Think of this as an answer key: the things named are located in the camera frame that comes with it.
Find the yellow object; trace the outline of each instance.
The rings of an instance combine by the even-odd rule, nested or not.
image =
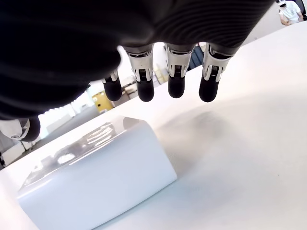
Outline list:
[[[106,97],[105,91],[96,93],[94,96],[92,96],[92,98],[99,112],[113,109],[112,103]]]

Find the person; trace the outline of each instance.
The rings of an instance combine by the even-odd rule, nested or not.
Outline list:
[[[283,25],[288,26],[304,20],[301,9],[294,1],[276,0],[276,2],[279,5],[279,16]]]

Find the white plastic box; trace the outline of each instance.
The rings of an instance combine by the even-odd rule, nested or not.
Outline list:
[[[91,230],[176,178],[150,126],[119,117],[43,159],[18,200],[40,230]]]

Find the white device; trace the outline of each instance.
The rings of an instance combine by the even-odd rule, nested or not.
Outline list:
[[[91,230],[176,178],[150,126],[119,117],[43,159],[18,201],[40,230]]]

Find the wall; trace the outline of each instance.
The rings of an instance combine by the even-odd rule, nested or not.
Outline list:
[[[278,9],[278,5],[274,3],[265,13],[265,15],[260,19],[254,29],[250,32],[245,42],[243,43],[244,45],[285,27],[280,22]]]

